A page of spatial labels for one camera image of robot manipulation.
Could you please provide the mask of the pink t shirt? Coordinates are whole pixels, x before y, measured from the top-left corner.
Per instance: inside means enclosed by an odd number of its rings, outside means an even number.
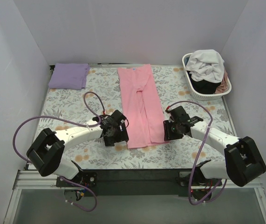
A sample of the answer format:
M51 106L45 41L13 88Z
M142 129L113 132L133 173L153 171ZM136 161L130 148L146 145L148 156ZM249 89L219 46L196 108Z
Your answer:
M164 144L164 113L151 65L118 68L123 114L127 127L128 149Z

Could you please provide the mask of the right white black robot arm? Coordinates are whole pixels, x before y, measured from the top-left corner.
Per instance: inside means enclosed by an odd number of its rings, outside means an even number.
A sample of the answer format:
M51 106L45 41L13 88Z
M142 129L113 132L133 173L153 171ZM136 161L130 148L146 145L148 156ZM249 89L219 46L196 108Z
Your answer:
M202 118L190 117L182 106L172 110L167 109L166 113L170 117L163 122L165 141L178 140L188 135L216 149L225 158L224 161L207 159L196 165L194 171L196 182L227 179L243 187L266 172L266 164L252 138L248 136L239 138L209 128Z

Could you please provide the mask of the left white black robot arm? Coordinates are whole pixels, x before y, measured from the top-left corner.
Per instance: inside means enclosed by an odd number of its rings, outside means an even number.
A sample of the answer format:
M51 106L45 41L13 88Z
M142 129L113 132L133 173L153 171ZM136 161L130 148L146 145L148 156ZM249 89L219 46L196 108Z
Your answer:
M127 123L127 118L115 110L111 115L94 117L84 127L74 126L59 131L43 129L28 149L27 157L43 177L55 174L70 180L72 185L94 186L97 174L83 171L76 162L63 159L63 153L86 141L100 138L107 147L127 142Z

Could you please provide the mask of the white laundry basket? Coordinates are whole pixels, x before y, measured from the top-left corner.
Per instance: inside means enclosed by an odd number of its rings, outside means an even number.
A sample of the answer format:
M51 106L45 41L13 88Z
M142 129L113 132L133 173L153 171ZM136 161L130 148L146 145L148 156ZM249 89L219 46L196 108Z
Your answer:
M194 99L196 99L196 100L209 101L209 100L219 99L219 98L229 94L231 92L231 90L232 90L232 84L231 84L229 78L227 79L227 82L226 82L227 83L227 88L226 88L226 90L223 93L219 93L219 94L201 94L201 93L195 91L195 89L193 88L193 86L191 84L191 80L190 80L190 77L188 75L188 72L185 69L186 64L188 63L191 54L192 53L187 53L187 54L185 54L182 57L182 65L183 65L183 68L184 68L184 76L186 78L187 86L188 86L188 88L189 88L189 90L191 92L191 96Z

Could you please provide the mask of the black garment in basket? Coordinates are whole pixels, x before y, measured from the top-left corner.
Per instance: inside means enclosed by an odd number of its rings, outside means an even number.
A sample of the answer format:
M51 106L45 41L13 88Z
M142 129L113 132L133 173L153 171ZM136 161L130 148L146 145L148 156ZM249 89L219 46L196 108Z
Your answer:
M220 86L221 83L211 83L206 80L201 80L201 81L194 81L191 78L191 72L187 71L189 79L191 81L193 89L201 94L214 94L216 92L216 89Z

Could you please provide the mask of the brown garment in basket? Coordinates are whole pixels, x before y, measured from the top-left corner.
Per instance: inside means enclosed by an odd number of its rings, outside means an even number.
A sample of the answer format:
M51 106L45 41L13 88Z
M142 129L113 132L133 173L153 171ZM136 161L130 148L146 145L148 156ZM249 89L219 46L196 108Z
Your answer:
M228 89L228 74L226 70L224 70L224 76L221 84L216 88L215 94L224 93Z

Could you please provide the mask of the white t shirt in basket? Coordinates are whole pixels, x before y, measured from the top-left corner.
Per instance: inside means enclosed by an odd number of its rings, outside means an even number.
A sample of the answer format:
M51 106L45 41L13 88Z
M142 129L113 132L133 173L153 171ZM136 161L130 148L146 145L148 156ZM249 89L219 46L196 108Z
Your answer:
M190 72L192 80L215 84L222 82L225 71L223 58L213 49L193 52L185 69Z

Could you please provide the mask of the folded purple t shirt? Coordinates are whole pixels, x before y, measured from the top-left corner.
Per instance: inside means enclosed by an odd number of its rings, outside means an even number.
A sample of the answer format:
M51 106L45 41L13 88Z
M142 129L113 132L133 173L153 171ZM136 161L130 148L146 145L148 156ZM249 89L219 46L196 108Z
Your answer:
M50 89L84 89L89 70L90 66L87 63L57 63L48 87Z

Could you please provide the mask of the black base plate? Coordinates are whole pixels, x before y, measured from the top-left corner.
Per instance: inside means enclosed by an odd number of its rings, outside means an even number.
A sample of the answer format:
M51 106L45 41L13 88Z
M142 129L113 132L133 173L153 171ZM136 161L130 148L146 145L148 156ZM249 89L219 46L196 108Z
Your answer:
M190 168L89 169L72 181L90 188L96 196L188 196Z

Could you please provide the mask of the aluminium frame rail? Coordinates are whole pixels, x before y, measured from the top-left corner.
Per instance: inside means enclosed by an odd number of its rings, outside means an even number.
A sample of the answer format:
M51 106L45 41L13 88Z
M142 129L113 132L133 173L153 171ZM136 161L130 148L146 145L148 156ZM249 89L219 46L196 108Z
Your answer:
M14 222L14 217L23 189L54 189L56 180L56 175L41 177L36 170L18 171L13 186L13 193L3 223L12 224ZM259 207L266 223L266 196L260 178L255 179L245 187L255 190Z

